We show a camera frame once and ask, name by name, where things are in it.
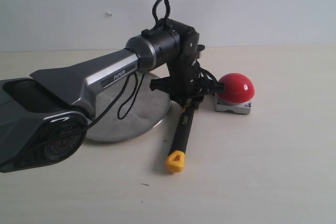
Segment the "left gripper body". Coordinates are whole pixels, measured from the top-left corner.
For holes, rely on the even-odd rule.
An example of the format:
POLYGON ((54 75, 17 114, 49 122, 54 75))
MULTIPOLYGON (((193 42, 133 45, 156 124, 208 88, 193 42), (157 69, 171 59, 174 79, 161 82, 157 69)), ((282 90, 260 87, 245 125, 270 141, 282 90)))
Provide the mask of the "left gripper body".
POLYGON ((214 75, 201 67, 197 52, 189 56, 180 54, 166 65, 169 76, 151 80, 152 91, 159 90, 168 95, 178 95, 184 101, 223 91, 223 84, 218 84, 214 75))

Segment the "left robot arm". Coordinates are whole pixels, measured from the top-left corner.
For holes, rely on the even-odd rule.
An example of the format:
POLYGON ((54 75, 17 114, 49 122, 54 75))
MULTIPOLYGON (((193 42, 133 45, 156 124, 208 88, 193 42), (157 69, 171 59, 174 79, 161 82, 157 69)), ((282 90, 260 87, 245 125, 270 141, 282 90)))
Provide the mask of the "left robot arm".
POLYGON ((169 76, 150 82, 192 115, 224 85, 203 69, 204 46, 191 26, 169 18, 127 42, 124 49, 69 67, 43 69, 1 81, 1 172, 49 166, 73 155, 100 119, 96 97, 120 80, 167 65, 169 76))

